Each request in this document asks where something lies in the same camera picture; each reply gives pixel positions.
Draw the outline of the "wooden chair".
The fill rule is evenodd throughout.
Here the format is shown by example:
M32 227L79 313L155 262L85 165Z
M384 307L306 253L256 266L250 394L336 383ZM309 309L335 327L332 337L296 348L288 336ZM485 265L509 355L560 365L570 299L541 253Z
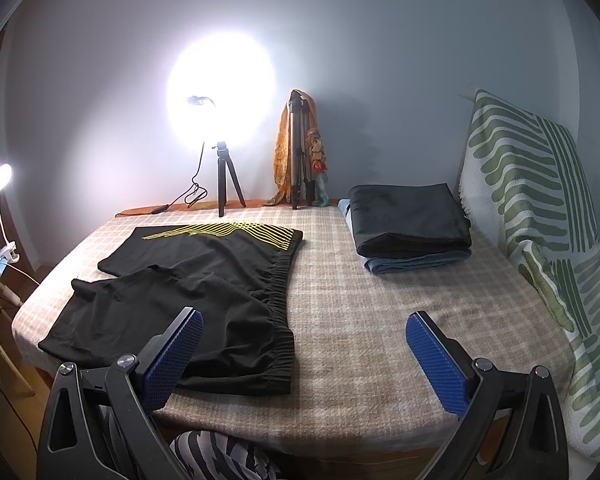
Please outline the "wooden chair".
M0 282L0 323L5 322L8 328L12 327L12 316L9 314L9 310L17 311L23 305L20 297L11 290L7 285ZM0 338L0 360L6 370L15 379L18 385L20 396L24 398L33 398L35 396L35 388L27 380L26 376L22 374L19 366L9 355L5 349ZM2 383L2 375L0 373L0 384Z

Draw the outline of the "zebra striped trouser leg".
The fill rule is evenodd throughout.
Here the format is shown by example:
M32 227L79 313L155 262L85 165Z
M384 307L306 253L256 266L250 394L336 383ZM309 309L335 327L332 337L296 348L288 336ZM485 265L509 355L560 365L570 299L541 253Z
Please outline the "zebra striped trouser leg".
M192 479L280 479L282 472L253 442L215 431L179 434L170 450Z

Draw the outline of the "folded blue garment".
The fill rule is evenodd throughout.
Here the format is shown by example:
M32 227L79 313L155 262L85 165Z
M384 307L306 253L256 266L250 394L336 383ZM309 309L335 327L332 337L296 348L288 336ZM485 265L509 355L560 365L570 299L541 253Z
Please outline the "folded blue garment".
M352 224L349 214L349 199L340 200L338 208L346 220L347 227L352 234ZM414 258L366 258L358 254L364 268L371 274L379 275L384 273L403 272L407 270L432 268L433 266L444 266L448 263L463 261L471 255L471 248L468 252L438 252L437 254L423 255Z

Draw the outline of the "checkered beige bed blanket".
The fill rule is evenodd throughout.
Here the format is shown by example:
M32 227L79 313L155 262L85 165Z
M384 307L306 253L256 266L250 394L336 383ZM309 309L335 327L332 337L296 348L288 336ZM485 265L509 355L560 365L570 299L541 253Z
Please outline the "checkered beige bed blanket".
M335 207L232 210L229 222L300 230L288 290L294 379L286 396L175 391L158 411L178 429L211 429L309 456L406 451L443 441L443 408L405 341L427 312L471 356L500 370L548 368L564 396L574 364L566 336L534 288L479 231L471 256L440 268L375 276L358 260Z

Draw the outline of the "green striped white pillow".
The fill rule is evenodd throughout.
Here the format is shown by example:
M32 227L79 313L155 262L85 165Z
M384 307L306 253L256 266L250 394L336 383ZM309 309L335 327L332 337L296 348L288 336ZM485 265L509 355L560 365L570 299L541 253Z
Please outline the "green striped white pillow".
M600 460L600 239L569 130L486 90L475 93L460 203L535 288L565 334L573 369L568 441Z

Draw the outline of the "small black tripod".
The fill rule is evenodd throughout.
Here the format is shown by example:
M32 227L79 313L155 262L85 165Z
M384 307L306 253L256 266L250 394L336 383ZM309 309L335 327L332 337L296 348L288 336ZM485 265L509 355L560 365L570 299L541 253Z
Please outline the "small black tripod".
M218 214L220 218L223 218L227 205L227 178L230 178L233 182L238 202L244 208L247 207L247 204L238 180L234 162L230 158L230 151L228 150L226 143L219 141L218 144L216 144L215 151L216 156L218 156L218 164L216 165L216 176L218 177Z

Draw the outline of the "black shorts yellow stripes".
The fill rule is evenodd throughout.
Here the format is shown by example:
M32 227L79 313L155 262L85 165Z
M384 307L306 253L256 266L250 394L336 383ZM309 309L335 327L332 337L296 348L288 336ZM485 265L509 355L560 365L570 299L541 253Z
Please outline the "black shorts yellow stripes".
M72 295L38 346L85 368L138 353L185 307L204 329L178 384L235 396L290 393L288 282L303 234L252 222L139 226Z

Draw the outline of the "white clip desk lamp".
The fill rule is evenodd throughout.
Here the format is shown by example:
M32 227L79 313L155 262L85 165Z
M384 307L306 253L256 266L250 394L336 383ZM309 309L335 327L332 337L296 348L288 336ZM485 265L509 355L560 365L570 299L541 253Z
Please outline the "white clip desk lamp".
M12 180L12 166L9 164L0 165L0 231L4 242L0 250L0 260L4 260L8 266L19 262L20 255L17 252L16 243L10 240L6 234L5 223L2 213L2 192Z

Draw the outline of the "folded black garment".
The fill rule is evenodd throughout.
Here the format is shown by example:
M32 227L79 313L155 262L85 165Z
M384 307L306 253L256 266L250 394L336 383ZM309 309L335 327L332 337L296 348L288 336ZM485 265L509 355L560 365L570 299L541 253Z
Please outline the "folded black garment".
M470 222L444 183L357 185L349 191L349 214L362 257L407 259L471 248Z

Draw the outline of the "orange patterned scarf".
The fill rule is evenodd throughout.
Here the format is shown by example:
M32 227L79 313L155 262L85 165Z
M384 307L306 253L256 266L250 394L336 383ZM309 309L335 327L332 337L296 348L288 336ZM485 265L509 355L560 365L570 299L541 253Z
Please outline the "orange patterned scarf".
M322 141L320 130L317 125L317 111L312 99L306 92L298 90L309 102L310 126L308 133L308 148L310 154L311 170L315 181L315 200L311 206L326 207L329 205L329 196L326 190L327 184L327 162L326 152ZM276 185L276 193L265 205L276 206L290 202L290 135L288 102L285 105L278 125L273 157L273 178Z

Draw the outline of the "silver folded tripod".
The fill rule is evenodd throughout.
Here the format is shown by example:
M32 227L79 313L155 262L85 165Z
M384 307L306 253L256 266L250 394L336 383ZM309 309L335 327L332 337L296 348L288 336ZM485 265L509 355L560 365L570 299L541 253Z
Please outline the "silver folded tripod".
M315 181L308 148L310 126L309 102L298 90L292 90L288 102L290 135L290 202L298 209L311 206L315 200Z

